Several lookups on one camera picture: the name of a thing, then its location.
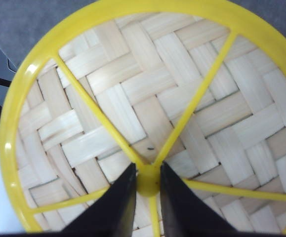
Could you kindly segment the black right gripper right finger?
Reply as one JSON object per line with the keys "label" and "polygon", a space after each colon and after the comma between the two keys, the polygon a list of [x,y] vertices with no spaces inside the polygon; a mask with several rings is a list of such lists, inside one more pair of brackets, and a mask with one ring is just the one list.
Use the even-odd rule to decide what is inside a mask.
{"label": "black right gripper right finger", "polygon": [[234,227],[199,199],[166,162],[161,165],[160,191],[166,234],[234,233]]}

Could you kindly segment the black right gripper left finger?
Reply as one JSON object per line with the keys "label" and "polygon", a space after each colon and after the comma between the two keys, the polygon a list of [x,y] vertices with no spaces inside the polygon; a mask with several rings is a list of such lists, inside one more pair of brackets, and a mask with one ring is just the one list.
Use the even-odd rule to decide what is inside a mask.
{"label": "black right gripper left finger", "polygon": [[136,206],[136,166],[131,163],[108,191],[71,222],[64,235],[130,235]]}

